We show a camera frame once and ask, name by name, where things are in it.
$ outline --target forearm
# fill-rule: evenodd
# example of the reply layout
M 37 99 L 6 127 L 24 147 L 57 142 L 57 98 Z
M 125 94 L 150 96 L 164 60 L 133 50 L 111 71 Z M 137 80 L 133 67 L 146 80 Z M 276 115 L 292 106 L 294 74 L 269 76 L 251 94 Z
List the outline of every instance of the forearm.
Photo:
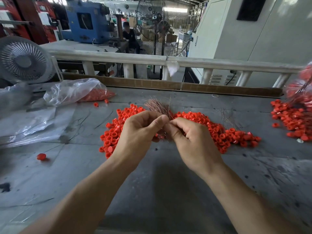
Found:
M 119 187 L 132 172 L 122 161 L 115 160 L 115 157 L 118 156 L 112 156 L 104 162 L 47 216 L 22 233 L 93 233 Z
M 227 165 L 203 178 L 216 195 L 239 234 L 298 233 L 291 224 L 269 208 Z

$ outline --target right hand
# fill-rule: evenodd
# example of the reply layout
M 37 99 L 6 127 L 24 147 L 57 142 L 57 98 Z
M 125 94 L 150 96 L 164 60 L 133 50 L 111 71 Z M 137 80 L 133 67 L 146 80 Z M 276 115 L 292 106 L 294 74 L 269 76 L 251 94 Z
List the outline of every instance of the right hand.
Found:
M 176 143 L 183 162 L 201 178 L 224 165 L 207 127 L 178 117 L 166 123 L 163 129 Z

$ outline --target hand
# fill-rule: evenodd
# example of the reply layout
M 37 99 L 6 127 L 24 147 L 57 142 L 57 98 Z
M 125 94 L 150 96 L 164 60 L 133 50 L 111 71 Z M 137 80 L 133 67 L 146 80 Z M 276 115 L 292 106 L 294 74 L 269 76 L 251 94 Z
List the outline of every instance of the hand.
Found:
M 179 117 L 167 123 L 164 130 L 176 143 L 183 162 L 201 178 L 224 164 L 205 126 Z
M 159 141 L 155 134 L 167 122 L 169 118 L 166 115 L 151 111 L 143 111 L 131 116 L 123 126 L 118 144 L 111 157 L 118 157 L 135 169 L 152 141 Z

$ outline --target black t-shirt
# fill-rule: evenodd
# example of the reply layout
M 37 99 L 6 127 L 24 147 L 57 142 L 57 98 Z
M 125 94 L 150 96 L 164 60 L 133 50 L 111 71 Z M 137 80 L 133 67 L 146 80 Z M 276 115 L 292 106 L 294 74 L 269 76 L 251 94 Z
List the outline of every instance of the black t-shirt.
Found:
M 135 32 L 133 29 L 130 29 L 130 32 L 127 33 L 126 31 L 123 31 L 122 32 L 122 36 L 129 40 L 129 42 L 135 42 L 136 41 L 136 38 L 135 38 Z

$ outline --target blue machine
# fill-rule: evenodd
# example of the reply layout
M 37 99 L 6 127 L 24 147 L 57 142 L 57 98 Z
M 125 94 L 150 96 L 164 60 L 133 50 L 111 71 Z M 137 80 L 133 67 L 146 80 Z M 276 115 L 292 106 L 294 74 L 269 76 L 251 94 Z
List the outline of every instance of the blue machine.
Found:
M 101 3 L 68 0 L 66 7 L 70 30 L 62 31 L 64 39 L 80 43 L 108 42 L 110 25 L 105 15 L 110 9 Z

